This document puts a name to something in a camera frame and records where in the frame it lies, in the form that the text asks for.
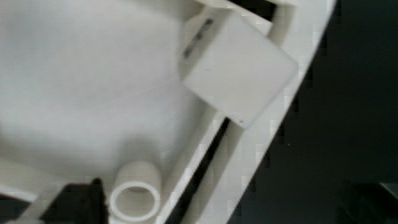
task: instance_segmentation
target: black component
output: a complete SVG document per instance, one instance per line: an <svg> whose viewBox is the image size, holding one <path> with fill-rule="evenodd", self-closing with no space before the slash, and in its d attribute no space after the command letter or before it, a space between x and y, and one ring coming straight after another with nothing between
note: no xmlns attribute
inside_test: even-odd
<svg viewBox="0 0 398 224"><path fill-rule="evenodd" d="M0 224L18 219L30 203L0 195Z"/></svg>
<svg viewBox="0 0 398 224"><path fill-rule="evenodd" d="M229 119L226 119L224 122L222 122L220 129L218 129L218 132L217 132L217 135L215 135L215 138L213 138L213 142L210 144L208 152L206 152L206 155L202 157L202 161L201 161L201 164L199 164L199 167L197 167L192 179L190 179L190 183L186 185L185 192L183 192L183 195L181 195L181 198L179 198L179 201L178 201L178 204L176 204L176 207L174 207L174 210L172 210L167 222L165 222L167 224L181 223L183 216L185 216L185 213L186 213L186 210L188 210L192 197L195 195L195 191L197 191L197 188L199 188L199 185L201 185L201 181L202 181L202 177L204 177L204 174L206 174L208 166L210 166L210 163L211 163L211 160L213 160L217 148L218 148L218 145L220 145L220 140L222 140L222 137L224 137L224 134L226 134L227 125L229 125Z"/></svg>
<svg viewBox="0 0 398 224"><path fill-rule="evenodd" d="M398 223L398 200L378 183L345 183L339 197L343 201L341 209L352 223Z"/></svg>
<svg viewBox="0 0 398 224"><path fill-rule="evenodd" d="M46 224L106 224L108 212L101 180L69 184L41 216Z"/></svg>
<svg viewBox="0 0 398 224"><path fill-rule="evenodd" d="M259 17L272 21L277 5L265 0L229 0L243 9L247 9Z"/></svg>

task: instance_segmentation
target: white plastic tube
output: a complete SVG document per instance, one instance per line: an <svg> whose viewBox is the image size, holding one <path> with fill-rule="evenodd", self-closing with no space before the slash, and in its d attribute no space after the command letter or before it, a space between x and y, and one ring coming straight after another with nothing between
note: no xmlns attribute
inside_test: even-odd
<svg viewBox="0 0 398 224"><path fill-rule="evenodd" d="M146 221L160 210L162 177L154 165L131 162L119 171L110 193L110 212L126 222Z"/></svg>

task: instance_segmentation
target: dark gap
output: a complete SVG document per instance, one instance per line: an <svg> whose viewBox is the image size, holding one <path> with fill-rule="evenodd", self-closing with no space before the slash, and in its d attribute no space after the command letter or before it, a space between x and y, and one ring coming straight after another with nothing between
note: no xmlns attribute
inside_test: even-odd
<svg viewBox="0 0 398 224"><path fill-rule="evenodd" d="M215 138L213 138L213 142L210 144L208 152L204 154L202 161L201 161L201 164L199 164L199 167L197 167L192 179L190 179L190 183L186 185L185 192L183 192L183 195L181 195L181 198L179 198L179 201L178 201L169 219L165 221L167 224L181 223L183 216L185 216L185 213L186 213L186 210L188 210L192 197L195 195L195 191L197 191L197 188L199 188L202 177L204 177L204 174L206 174L206 171L208 171L208 166L210 166L210 163L211 163L211 160L213 160L217 148L218 148L218 145L220 145L220 140L222 140L222 137L224 137L224 134L226 134L227 125L229 125L229 119L226 119L224 122L222 122L220 129L218 129L218 132L217 132L217 135L215 135Z"/></svg>
<svg viewBox="0 0 398 224"><path fill-rule="evenodd" d="M229 0L243 9L247 9L259 17L272 21L277 5L265 0Z"/></svg>
<svg viewBox="0 0 398 224"><path fill-rule="evenodd" d="M211 19L206 19L204 24L202 24L202 27L199 29L199 32L197 32L197 34L194 36L194 39L190 41L188 47L186 47L186 49L183 51L183 57L185 58L190 57L192 51L195 49L197 43L199 43L199 41L202 39L204 33L206 33L211 25L213 25L213 20Z"/></svg>
<svg viewBox="0 0 398 224"><path fill-rule="evenodd" d="M28 205L30 203L27 201L0 195L0 224L5 224L11 220L18 219Z"/></svg>

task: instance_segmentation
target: white plastic panel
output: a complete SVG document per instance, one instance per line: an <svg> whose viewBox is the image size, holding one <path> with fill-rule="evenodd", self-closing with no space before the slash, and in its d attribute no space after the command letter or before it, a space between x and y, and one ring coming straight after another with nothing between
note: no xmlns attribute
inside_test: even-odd
<svg viewBox="0 0 398 224"><path fill-rule="evenodd" d="M183 59L190 67L185 85L247 128L293 78L297 63L240 14L233 10L218 14L206 20L210 30L199 34L197 42L206 43L188 45L185 56L195 59Z"/></svg>

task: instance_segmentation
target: black background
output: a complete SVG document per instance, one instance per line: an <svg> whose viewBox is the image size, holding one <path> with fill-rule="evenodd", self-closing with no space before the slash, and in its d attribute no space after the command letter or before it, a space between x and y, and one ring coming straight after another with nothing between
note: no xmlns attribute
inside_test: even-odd
<svg viewBox="0 0 398 224"><path fill-rule="evenodd" d="M398 1L341 0L229 224L332 224L341 181L398 183Z"/></svg>

